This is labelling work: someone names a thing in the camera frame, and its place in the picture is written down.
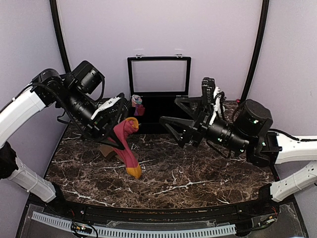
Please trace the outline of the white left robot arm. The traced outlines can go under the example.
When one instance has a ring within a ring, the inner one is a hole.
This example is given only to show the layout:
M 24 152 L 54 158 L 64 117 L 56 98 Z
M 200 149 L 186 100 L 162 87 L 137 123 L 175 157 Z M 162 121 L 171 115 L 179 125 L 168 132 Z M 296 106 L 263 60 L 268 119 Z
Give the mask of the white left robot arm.
M 50 204 L 59 216 L 66 216 L 70 206 L 59 186 L 27 167 L 10 139 L 37 114 L 55 106 L 64 110 L 82 138 L 123 149 L 115 127 L 126 117 L 129 103 L 123 93 L 109 99 L 92 99 L 94 90 L 104 85 L 104 75 L 86 60 L 66 74 L 52 68 L 39 73 L 0 111 L 0 177 Z

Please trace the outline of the brown sock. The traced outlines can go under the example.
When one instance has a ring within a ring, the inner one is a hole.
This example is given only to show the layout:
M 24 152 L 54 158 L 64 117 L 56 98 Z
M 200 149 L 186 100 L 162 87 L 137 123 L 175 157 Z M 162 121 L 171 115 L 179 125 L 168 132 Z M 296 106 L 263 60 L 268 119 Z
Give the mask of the brown sock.
M 113 158 L 118 159 L 118 154 L 115 152 L 115 150 L 111 146 L 101 145 L 99 147 L 99 151 L 108 160 Z

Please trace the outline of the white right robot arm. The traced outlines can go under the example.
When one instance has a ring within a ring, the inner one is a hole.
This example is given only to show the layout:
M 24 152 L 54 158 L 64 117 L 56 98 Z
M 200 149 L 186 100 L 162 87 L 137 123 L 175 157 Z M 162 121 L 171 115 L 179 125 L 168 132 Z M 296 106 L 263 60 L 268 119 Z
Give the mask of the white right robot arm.
M 180 147 L 199 146 L 205 140 L 214 151 L 225 148 L 229 155 L 245 154 L 247 162 L 257 167 L 303 162 L 302 169 L 259 189 L 259 200 L 253 203 L 257 215 L 265 214 L 272 201 L 281 202 L 316 183 L 316 137 L 296 137 L 274 129 L 270 110 L 250 99 L 241 102 L 231 120 L 227 120 L 224 101 L 225 93 L 214 79 L 206 77 L 200 97 L 178 97 L 174 101 L 188 115 L 187 119 L 163 116 L 159 121 Z

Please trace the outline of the magenta striped sock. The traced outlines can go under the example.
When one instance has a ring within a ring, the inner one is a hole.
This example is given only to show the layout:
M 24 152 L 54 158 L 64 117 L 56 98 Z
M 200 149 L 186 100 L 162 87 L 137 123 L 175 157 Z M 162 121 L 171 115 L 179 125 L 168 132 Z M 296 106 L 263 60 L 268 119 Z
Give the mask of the magenta striped sock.
M 141 167 L 136 159 L 135 155 L 132 153 L 128 143 L 127 138 L 129 135 L 137 132 L 139 130 L 139 123 L 135 117 L 128 117 L 118 125 L 114 127 L 114 132 L 119 141 L 123 144 L 123 150 L 115 149 L 114 151 L 123 160 L 126 171 L 129 175 L 133 176 L 135 179 L 139 179 L 142 174 Z

